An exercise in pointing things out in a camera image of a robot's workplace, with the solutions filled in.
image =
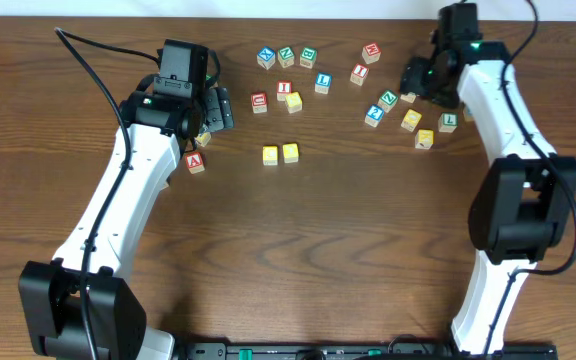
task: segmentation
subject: yellow block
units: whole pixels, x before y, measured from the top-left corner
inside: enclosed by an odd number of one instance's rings
[[[419,130],[415,136],[415,147],[417,149],[428,150],[434,143],[434,133],[432,130]]]
[[[297,147],[297,144],[285,144],[283,150],[285,163],[299,161],[299,148]]]
[[[279,148],[276,146],[264,146],[263,160],[264,165],[278,165]]]
[[[419,124],[420,120],[421,114],[415,110],[410,109],[406,113],[406,116],[404,116],[404,121],[401,122],[401,127],[410,132],[413,132],[417,127],[417,124]]]
[[[301,106],[301,96],[299,96],[298,92],[286,95],[286,107],[289,113],[301,110]]]

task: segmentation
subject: wooden block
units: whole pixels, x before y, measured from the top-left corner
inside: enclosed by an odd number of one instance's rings
[[[439,117],[439,132],[453,132],[457,128],[457,114],[443,113]]]
[[[279,165],[279,150],[276,146],[264,146],[263,152],[264,165]]]
[[[409,103],[412,104],[412,103],[415,102],[415,99],[417,98],[417,95],[415,95],[415,94],[413,94],[413,93],[408,93],[408,94],[405,94],[405,95],[402,94],[399,98],[400,98],[401,100],[403,100],[403,101],[406,101],[406,102],[409,102]]]
[[[384,110],[377,105],[370,105],[370,109],[366,113],[366,124],[377,127],[381,118],[384,117]]]
[[[261,65],[264,69],[270,69],[274,64],[277,57],[275,52],[268,46],[264,46],[257,54],[257,64]]]
[[[315,79],[315,91],[320,94],[328,94],[331,84],[332,76],[330,74],[319,73]]]
[[[419,130],[415,136],[415,148],[428,150],[432,147],[434,134],[432,130]]]
[[[196,174],[206,170],[204,168],[204,161],[201,159],[199,151],[193,151],[186,154],[186,166],[191,174]]]
[[[212,78],[212,76],[210,75],[206,75],[206,81],[210,80]],[[215,85],[213,85],[212,87],[217,87],[219,86],[219,84],[215,83]]]
[[[364,50],[361,52],[361,57],[364,58],[366,64],[372,64],[379,60],[379,56],[381,56],[381,49],[377,46],[377,43],[364,46]]]
[[[292,82],[290,81],[277,81],[277,101],[286,100],[286,95],[292,93]]]
[[[472,116],[470,109],[466,105],[464,105],[464,120],[466,120],[466,122],[475,121],[475,118]]]
[[[268,111],[268,99],[266,98],[266,93],[252,94],[250,100],[252,101],[253,113],[259,114]]]
[[[361,66],[360,64],[357,64],[352,69],[352,73],[350,74],[350,81],[361,86],[364,84],[364,80],[366,80],[367,76],[368,76],[368,68],[365,66]]]
[[[297,144],[285,144],[284,150],[284,163],[292,163],[299,161],[299,148]]]
[[[299,65],[312,69],[315,66],[315,61],[317,61],[317,50],[305,47],[299,57]]]
[[[199,144],[201,147],[208,145],[210,139],[212,139],[212,135],[210,135],[209,132],[205,132],[195,138],[195,140],[197,140],[197,144]]]
[[[384,109],[385,112],[390,112],[390,110],[395,107],[395,104],[397,104],[397,99],[397,95],[390,90],[386,90],[386,92],[379,98],[377,106]]]
[[[413,132],[417,127],[417,124],[419,124],[419,120],[421,120],[421,114],[410,109],[406,113],[406,116],[404,116],[404,121],[401,122],[401,127]]]
[[[282,68],[287,68],[295,64],[295,53],[292,52],[290,47],[279,50],[279,64]]]
[[[286,108],[290,114],[301,111],[301,107],[301,96],[299,96],[298,92],[286,95]]]

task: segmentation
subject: blue block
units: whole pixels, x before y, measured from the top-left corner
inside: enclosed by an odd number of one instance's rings
[[[268,46],[264,46],[264,48],[261,49],[257,56],[260,57],[263,61],[268,61],[272,59],[273,56],[275,56],[275,52]]]
[[[319,73],[315,79],[315,85],[330,87],[332,83],[332,76],[326,73]]]
[[[381,118],[384,117],[384,110],[377,105],[370,105],[366,116],[373,120],[380,121]]]

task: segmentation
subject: white wall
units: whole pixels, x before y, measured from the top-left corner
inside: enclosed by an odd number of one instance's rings
[[[576,0],[534,0],[542,20],[576,21]],[[435,19],[450,0],[0,0],[0,15]],[[481,20],[529,20],[524,0],[479,0]]]

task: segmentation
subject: wooden table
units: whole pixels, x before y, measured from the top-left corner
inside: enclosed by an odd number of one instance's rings
[[[207,170],[178,169],[144,231],[131,287],[151,326],[235,342],[387,341],[400,333],[439,337],[461,306],[474,250],[466,216],[487,170],[473,123],[437,134],[415,151],[404,112],[436,129],[441,109],[405,102],[376,129],[364,114],[404,64],[429,55],[434,21],[0,18],[0,358],[33,358],[17,293],[28,260],[49,261],[88,204],[113,144],[116,122],[97,87],[59,42],[61,26],[148,53],[166,38],[216,49],[236,128],[202,150]],[[510,49],[528,23],[482,23]],[[350,83],[361,47],[381,60],[363,87]],[[269,71],[264,45],[319,50],[315,69]],[[114,94],[125,99],[147,60],[77,44]],[[517,77],[540,129],[576,156],[576,23],[546,23],[518,59]],[[314,93],[317,71],[332,74]],[[292,80],[304,110],[275,100]],[[253,115],[263,90],[267,114]],[[264,167],[261,147],[298,142],[298,164]],[[560,264],[570,226],[542,268]],[[576,359],[576,264],[563,276],[530,278],[507,340],[553,341]]]

